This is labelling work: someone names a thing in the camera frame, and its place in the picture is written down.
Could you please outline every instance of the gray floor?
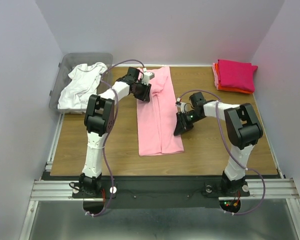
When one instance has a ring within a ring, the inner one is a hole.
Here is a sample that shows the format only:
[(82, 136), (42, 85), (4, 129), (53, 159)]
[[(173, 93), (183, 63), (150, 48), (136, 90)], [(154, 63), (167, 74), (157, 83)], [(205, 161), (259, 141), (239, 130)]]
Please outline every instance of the gray floor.
[[(257, 201), (242, 201), (249, 209)], [(265, 200), (255, 212), (218, 209), (114, 209), (85, 216), (82, 202), (40, 202), (31, 240), (297, 240), (285, 200)]]

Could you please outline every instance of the stack of folded cloth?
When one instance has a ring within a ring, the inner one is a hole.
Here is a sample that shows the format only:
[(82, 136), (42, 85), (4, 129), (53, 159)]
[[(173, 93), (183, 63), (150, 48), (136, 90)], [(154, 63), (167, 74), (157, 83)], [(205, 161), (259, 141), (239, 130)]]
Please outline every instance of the stack of folded cloth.
[(219, 59), (212, 65), (214, 85), (221, 91), (252, 94), (255, 91), (253, 73), (257, 68), (251, 63)]

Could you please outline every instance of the gray bin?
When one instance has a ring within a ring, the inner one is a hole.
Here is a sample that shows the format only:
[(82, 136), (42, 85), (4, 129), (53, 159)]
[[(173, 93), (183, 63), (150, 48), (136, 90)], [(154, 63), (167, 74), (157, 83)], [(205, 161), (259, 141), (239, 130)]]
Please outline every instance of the gray bin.
[[(86, 109), (58, 109), (58, 102), (61, 91), (71, 82), (68, 74), (79, 64), (88, 64), (91, 66), (97, 62), (104, 63), (108, 68), (112, 66), (113, 56), (110, 53), (86, 52), (86, 53), (69, 53), (65, 55), (62, 62), (59, 64), (59, 72), (55, 80), (52, 92), (50, 93), (49, 108), (60, 113), (71, 112), (85, 112)], [(103, 80), (112, 84), (112, 74), (106, 74)], [(97, 93), (101, 94), (106, 91), (108, 87), (100, 83), (97, 88)]]

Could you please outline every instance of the wooden tabletop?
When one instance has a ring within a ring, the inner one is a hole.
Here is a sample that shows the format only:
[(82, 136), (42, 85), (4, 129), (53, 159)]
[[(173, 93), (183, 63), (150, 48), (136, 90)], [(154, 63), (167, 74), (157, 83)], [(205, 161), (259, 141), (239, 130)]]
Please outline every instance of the wooden tabletop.
[[(176, 96), (192, 89), (203, 89), (218, 94), (228, 104), (251, 103), (259, 119), (252, 95), (217, 91), (211, 67), (171, 67), (171, 78)], [(113, 70), (113, 80), (127, 73), (126, 67)], [(190, 93), (183, 97), (187, 100)], [(215, 99), (204, 94), (207, 100)], [(106, 157), (115, 176), (164, 176), (164, 175), (221, 175), (229, 155), (222, 143), (217, 120), (207, 117), (194, 124), (182, 135), (184, 153), (143, 156), (138, 154), (137, 102), (133, 95), (119, 102), (119, 113), (106, 143)], [(223, 131), (227, 134), (223, 122)], [(87, 151), (87, 132), (84, 115), (66, 114), (51, 169), (52, 176), (78, 176), (83, 169)], [(277, 174), (276, 166), (265, 134), (254, 147), (248, 167), (263, 175)], [(102, 174), (109, 175), (103, 164)]]

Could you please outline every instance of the white cloth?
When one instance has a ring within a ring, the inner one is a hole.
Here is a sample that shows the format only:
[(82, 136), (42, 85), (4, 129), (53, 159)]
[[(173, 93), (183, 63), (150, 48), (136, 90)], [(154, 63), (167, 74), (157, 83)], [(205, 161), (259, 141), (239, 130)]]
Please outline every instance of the white cloth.
[(97, 93), (101, 74), (106, 70), (107, 66), (102, 62), (91, 66), (77, 65), (68, 74), (72, 81), (61, 91), (58, 109), (86, 109), (89, 97)]

